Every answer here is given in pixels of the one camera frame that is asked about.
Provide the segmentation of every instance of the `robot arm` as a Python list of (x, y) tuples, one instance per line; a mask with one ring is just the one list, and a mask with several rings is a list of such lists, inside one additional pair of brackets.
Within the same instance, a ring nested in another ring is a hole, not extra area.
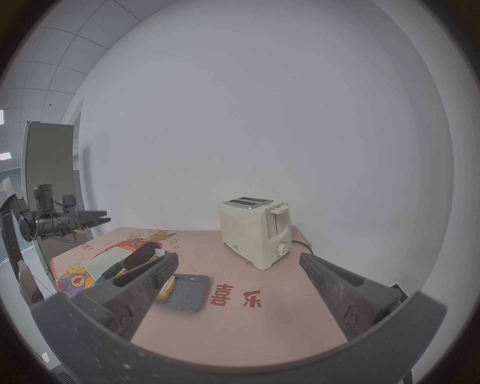
[(19, 261), (23, 260), (18, 246), (13, 216), (18, 222), (20, 233), (26, 241), (48, 238), (64, 238), (77, 228), (91, 228), (110, 221), (103, 217), (105, 211), (77, 211), (74, 195), (64, 195), (63, 212), (55, 211), (55, 200), (51, 184), (38, 185), (34, 189), (36, 209), (32, 210), (23, 199), (22, 189), (11, 178), (0, 183), (0, 230), (15, 277), (19, 280)]

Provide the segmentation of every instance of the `star pattern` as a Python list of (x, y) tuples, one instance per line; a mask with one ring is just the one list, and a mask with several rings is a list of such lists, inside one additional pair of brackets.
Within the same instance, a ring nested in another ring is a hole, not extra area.
[(70, 265), (70, 267), (65, 271), (65, 273), (70, 273), (72, 274), (75, 271), (78, 271), (80, 269), (80, 263), (77, 265)]

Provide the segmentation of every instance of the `toaster lever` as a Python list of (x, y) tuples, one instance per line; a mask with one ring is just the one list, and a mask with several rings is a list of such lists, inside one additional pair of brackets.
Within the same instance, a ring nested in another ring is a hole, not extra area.
[(281, 205), (280, 207), (274, 208), (270, 211), (274, 215), (282, 215), (288, 212), (288, 205)]

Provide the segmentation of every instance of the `gray tray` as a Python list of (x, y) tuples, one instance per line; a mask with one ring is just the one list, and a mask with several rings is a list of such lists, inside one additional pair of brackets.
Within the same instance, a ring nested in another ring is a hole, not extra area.
[(205, 275), (175, 275), (175, 287), (167, 300), (155, 300), (154, 304), (184, 312), (201, 309), (208, 291), (210, 278)]

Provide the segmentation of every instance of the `chinese characters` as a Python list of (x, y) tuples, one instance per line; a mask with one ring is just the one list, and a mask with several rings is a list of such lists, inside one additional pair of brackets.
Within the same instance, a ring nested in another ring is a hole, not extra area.
[(259, 293), (259, 290), (252, 292), (244, 292), (243, 295), (245, 296), (245, 303), (243, 304), (243, 306), (246, 307), (247, 304), (250, 303), (250, 308), (255, 308), (255, 304), (261, 307), (262, 305), (260, 304), (260, 299), (257, 299), (256, 296)]
[(212, 302), (210, 304), (225, 307), (227, 300), (230, 300), (230, 297), (228, 296), (230, 295), (232, 288), (233, 286), (227, 284), (217, 285), (215, 295), (210, 296), (212, 299)]
[[(225, 307), (227, 300), (230, 300), (230, 293), (232, 292), (233, 286), (228, 284), (217, 285), (215, 289), (215, 295), (210, 296), (212, 299), (212, 305), (219, 305), (220, 307)], [(243, 296), (245, 297), (245, 303), (243, 304), (244, 307), (248, 305), (248, 308), (259, 308), (262, 305), (260, 304), (260, 299), (258, 295), (260, 294), (260, 290), (251, 291), (251, 292), (244, 292)]]

